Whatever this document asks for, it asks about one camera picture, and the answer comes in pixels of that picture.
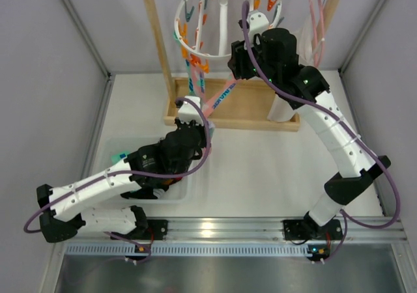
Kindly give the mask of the pink sock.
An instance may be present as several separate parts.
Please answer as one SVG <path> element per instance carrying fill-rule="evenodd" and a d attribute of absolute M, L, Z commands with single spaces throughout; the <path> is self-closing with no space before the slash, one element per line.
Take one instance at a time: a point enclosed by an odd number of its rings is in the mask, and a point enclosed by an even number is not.
<path fill-rule="evenodd" d="M 199 61 L 193 55 L 186 59 L 188 72 L 188 94 L 199 97 L 203 104 L 207 102 L 205 90 L 205 73 L 198 65 Z"/>
<path fill-rule="evenodd" d="M 199 97 L 202 99 L 201 109 L 206 119 L 209 119 L 216 108 L 227 98 L 233 88 L 237 84 L 237 80 L 232 74 L 227 79 L 215 79 L 221 83 L 220 90 L 216 91 L 211 98 L 207 98 L 208 88 L 210 87 L 210 79 L 205 79 L 204 75 L 200 75 Z"/>

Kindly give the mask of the mint green sock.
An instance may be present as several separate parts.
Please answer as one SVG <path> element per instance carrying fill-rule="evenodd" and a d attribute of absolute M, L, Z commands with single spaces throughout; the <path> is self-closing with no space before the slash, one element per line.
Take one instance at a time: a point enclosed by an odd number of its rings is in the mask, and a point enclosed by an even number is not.
<path fill-rule="evenodd" d="M 113 154 L 111 155 L 111 163 L 114 165 L 118 163 L 119 161 L 127 158 L 128 155 L 129 155 L 129 152 L 120 152 L 120 153 Z"/>

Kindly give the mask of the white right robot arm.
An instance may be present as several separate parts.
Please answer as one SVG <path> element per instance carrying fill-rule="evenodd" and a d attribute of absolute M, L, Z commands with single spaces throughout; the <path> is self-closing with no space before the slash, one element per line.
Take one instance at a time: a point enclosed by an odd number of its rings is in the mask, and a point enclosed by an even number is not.
<path fill-rule="evenodd" d="M 391 161 L 387 156 L 377 156 L 353 131 L 320 71 L 299 63 L 295 35 L 270 28 L 266 16 L 250 11 L 248 3 L 242 6 L 239 25 L 244 40 L 231 44 L 227 63 L 234 77 L 261 78 L 310 125 L 338 168 L 300 224 L 302 238 L 318 238 L 344 206 L 380 175 L 388 174 Z"/>

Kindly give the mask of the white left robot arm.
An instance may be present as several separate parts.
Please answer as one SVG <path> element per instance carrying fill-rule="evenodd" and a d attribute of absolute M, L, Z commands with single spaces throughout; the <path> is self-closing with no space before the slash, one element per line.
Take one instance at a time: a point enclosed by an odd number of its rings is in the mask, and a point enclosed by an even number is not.
<path fill-rule="evenodd" d="M 78 234 L 101 233 L 110 238 L 139 240 L 150 232 L 142 207 L 101 209 L 116 196 L 129 200 L 159 199 L 173 184 L 198 171 L 208 158 L 209 122 L 197 96 L 177 98 L 176 128 L 158 142 L 140 147 L 104 171 L 61 187 L 36 190 L 40 233 L 48 243 Z"/>

